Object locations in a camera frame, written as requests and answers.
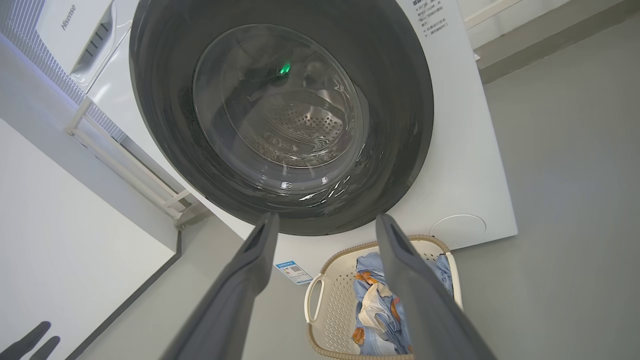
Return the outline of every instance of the sticker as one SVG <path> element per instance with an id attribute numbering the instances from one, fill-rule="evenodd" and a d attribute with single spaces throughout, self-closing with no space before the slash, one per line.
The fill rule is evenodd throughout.
<path id="1" fill-rule="evenodd" d="M 422 34 L 431 37 L 449 26 L 444 13 L 445 0 L 409 0 L 413 4 L 415 17 Z"/>
<path id="2" fill-rule="evenodd" d="M 306 282 L 310 282 L 314 278 L 309 276 L 306 271 L 302 270 L 300 266 L 298 266 L 293 261 L 288 261 L 282 264 L 276 264 L 276 267 L 280 269 L 286 276 L 288 276 L 293 282 L 296 284 L 305 284 Z"/>

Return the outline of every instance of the laundry basket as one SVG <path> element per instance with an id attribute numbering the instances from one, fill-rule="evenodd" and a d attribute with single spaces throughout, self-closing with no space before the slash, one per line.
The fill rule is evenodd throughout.
<path id="1" fill-rule="evenodd" d="M 445 254 L 451 268 L 453 297 L 462 308 L 460 280 L 456 261 L 449 248 L 432 236 L 409 236 L 411 244 L 423 259 L 436 261 Z M 305 318 L 307 336 L 314 350 L 323 356 L 341 360 L 410 360 L 412 354 L 396 356 L 360 355 L 360 347 L 351 339 L 356 324 L 356 300 L 353 281 L 356 275 L 356 261 L 360 256 L 380 252 L 377 242 L 366 243 L 340 251 L 332 256 L 320 270 L 320 274 L 309 284 L 305 295 Z M 320 297 L 316 312 L 311 317 L 310 298 L 315 285 L 320 282 Z"/>

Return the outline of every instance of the washing machine door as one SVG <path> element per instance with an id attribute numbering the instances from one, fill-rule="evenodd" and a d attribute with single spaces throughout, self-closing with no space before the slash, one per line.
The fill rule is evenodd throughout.
<path id="1" fill-rule="evenodd" d="M 315 236 L 390 209 L 424 163 L 433 91 L 395 0 L 142 0 L 131 74 L 147 127 L 212 203 Z"/>

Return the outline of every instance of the clothes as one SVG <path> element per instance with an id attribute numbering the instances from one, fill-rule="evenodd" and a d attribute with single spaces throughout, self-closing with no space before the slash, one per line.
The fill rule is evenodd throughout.
<path id="1" fill-rule="evenodd" d="M 427 261 L 450 294 L 453 294 L 449 261 L 445 255 Z M 353 290 L 358 299 L 353 341 L 360 355 L 410 354 L 409 330 L 400 298 L 387 287 L 380 254 L 372 252 L 358 258 Z"/>

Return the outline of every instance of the washing machine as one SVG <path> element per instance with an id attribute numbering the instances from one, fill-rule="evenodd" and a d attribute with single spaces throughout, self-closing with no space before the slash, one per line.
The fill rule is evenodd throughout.
<path id="1" fill-rule="evenodd" d="M 294 282 L 380 213 L 452 249 L 517 233 L 456 1 L 48 0 L 38 31 L 240 237 L 277 212 Z"/>

